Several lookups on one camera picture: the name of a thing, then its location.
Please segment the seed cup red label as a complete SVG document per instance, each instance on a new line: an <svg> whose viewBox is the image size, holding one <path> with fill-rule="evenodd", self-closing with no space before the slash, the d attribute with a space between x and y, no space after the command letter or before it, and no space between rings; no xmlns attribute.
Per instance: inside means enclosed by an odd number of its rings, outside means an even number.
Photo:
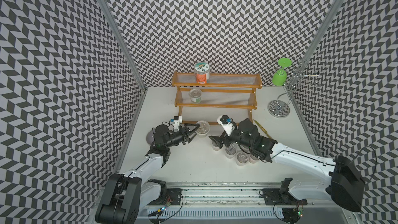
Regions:
<svg viewBox="0 0 398 224"><path fill-rule="evenodd" d="M219 147L219 145L216 142L212 142L212 148L215 151L220 151L221 148Z"/></svg>

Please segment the green label seed cup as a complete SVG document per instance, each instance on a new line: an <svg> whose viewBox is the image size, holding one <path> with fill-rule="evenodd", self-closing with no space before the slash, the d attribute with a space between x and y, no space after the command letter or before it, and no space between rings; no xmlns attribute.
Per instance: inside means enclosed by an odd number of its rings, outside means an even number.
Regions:
<svg viewBox="0 0 398 224"><path fill-rule="evenodd" d="M191 89L189 91L189 97L190 97L191 102L200 103L201 98L202 98L202 91L198 88Z"/></svg>

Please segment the tall seed jar orange label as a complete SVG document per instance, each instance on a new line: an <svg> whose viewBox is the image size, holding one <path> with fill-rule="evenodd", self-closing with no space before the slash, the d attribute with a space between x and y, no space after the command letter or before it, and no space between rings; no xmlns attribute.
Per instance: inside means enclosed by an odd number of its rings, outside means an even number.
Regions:
<svg viewBox="0 0 398 224"><path fill-rule="evenodd" d="M210 66L206 62L199 62L194 65L195 79L198 84L207 84L210 78Z"/></svg>

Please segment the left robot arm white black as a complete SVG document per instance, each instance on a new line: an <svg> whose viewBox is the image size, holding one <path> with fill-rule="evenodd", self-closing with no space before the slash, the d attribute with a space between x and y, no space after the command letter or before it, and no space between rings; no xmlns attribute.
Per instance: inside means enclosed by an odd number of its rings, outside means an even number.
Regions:
<svg viewBox="0 0 398 224"><path fill-rule="evenodd" d="M162 181L150 177L167 163L170 148L192 142L199 124L181 124L177 131L161 124L152 130L154 141L142 162L123 174L113 174L105 185L95 213L99 224L133 224L140 210L165 190Z"/></svg>

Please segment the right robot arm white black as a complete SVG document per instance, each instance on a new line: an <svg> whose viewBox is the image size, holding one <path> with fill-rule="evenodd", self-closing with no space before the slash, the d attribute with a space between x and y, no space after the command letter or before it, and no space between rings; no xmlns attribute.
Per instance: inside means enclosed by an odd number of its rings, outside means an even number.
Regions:
<svg viewBox="0 0 398 224"><path fill-rule="evenodd" d="M332 200L348 211L361 211L366 181L349 158L320 157L290 148L262 136L258 127L248 118L235 123L232 118L223 115L217 122L222 126L223 133L209 138L219 148L230 147L231 144L245 146L251 155L262 162L284 164L317 177L323 183L324 189L315 185L299 185L288 189L295 199Z"/></svg>

